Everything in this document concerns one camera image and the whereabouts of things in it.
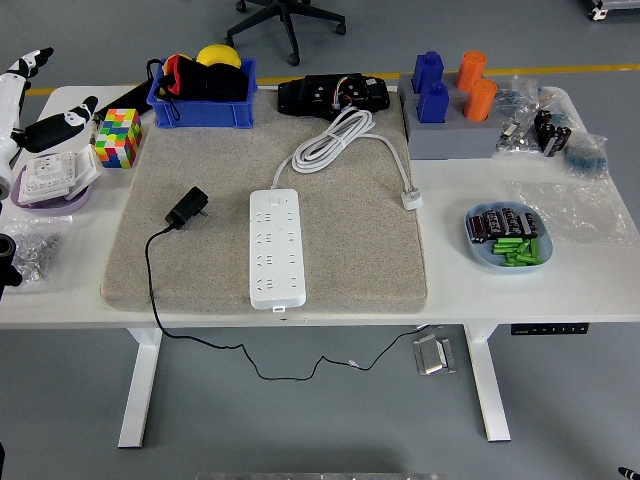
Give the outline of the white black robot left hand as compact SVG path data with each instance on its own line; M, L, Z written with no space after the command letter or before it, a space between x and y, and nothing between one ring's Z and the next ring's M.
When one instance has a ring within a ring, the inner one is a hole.
M39 153L79 134L93 118L98 98L88 96L78 106L57 113L22 128L20 113L24 94L35 77L53 55L47 47L21 56L1 74L1 176L12 174L10 161L20 149Z

